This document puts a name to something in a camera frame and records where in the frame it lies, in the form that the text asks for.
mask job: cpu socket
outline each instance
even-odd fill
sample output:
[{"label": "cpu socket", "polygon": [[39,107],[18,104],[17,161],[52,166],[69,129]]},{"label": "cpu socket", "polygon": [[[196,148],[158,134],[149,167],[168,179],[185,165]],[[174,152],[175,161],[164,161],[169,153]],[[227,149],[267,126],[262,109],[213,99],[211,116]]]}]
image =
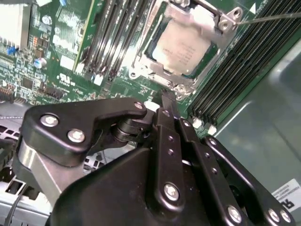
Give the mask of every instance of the cpu socket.
[{"label": "cpu socket", "polygon": [[224,14],[204,0],[180,5],[156,0],[129,77],[144,76],[189,96],[217,63],[237,32],[243,10]]}]

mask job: motherboard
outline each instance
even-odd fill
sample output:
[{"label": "motherboard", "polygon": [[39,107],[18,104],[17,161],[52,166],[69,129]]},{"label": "motherboard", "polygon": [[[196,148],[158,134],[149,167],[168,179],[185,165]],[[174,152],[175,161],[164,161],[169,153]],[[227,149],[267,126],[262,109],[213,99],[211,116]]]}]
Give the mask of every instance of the motherboard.
[{"label": "motherboard", "polygon": [[214,134],[301,37],[293,0],[37,0],[0,4],[0,99],[31,105],[174,91]]}]

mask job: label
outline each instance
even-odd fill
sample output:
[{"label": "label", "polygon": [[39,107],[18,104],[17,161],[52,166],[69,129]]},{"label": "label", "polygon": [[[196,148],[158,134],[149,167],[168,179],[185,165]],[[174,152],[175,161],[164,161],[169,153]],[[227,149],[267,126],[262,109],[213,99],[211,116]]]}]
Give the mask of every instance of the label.
[{"label": "label", "polygon": [[301,187],[292,179],[282,187],[278,188],[272,195],[285,207],[292,212],[301,206]]},{"label": "label", "polygon": [[60,73],[59,76],[56,77],[58,80],[60,80],[60,83],[65,86],[75,86],[75,82],[71,81],[70,76]]},{"label": "label", "polygon": [[94,79],[94,84],[97,86],[100,86],[103,82],[103,76],[100,75],[96,75],[95,79]]},{"label": "label", "polygon": [[66,56],[62,56],[61,58],[61,62],[60,62],[60,66],[67,68],[69,70],[73,69],[73,65],[74,65],[74,60],[66,57]]},{"label": "label", "polygon": [[75,72],[81,74],[84,70],[85,64],[84,63],[79,63],[76,67]]},{"label": "label", "polygon": [[202,38],[198,29],[171,20],[160,36],[152,56],[165,70],[190,75],[210,45],[211,42]]}]

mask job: metal panel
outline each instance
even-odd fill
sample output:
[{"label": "metal panel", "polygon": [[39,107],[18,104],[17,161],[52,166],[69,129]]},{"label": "metal panel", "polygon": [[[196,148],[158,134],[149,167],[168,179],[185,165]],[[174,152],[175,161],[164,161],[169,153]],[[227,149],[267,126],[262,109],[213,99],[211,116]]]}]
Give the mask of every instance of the metal panel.
[{"label": "metal panel", "polygon": [[[301,40],[215,135],[271,193],[293,178],[301,184],[300,71]],[[292,215],[301,226],[301,208]]]},{"label": "metal panel", "polygon": [[[20,103],[0,103],[0,115],[22,117],[29,107],[30,105]],[[0,133],[0,139],[18,139],[15,134],[19,133],[21,124],[22,120],[20,119],[0,120],[0,126],[7,128],[4,132]],[[5,192],[8,185],[9,183],[0,182],[0,225],[4,224],[8,212],[17,198],[16,194]],[[50,211],[51,206],[44,194],[40,193],[36,200],[30,200],[24,196],[21,198],[14,212],[11,226],[42,226],[45,224]]]}]

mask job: heatsink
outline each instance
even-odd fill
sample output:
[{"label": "heatsink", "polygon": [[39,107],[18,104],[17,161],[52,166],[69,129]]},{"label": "heatsink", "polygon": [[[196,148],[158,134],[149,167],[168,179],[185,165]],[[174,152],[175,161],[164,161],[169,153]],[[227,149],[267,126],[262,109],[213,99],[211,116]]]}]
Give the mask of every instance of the heatsink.
[{"label": "heatsink", "polygon": [[0,4],[0,43],[26,48],[28,43],[31,7],[25,4]]}]

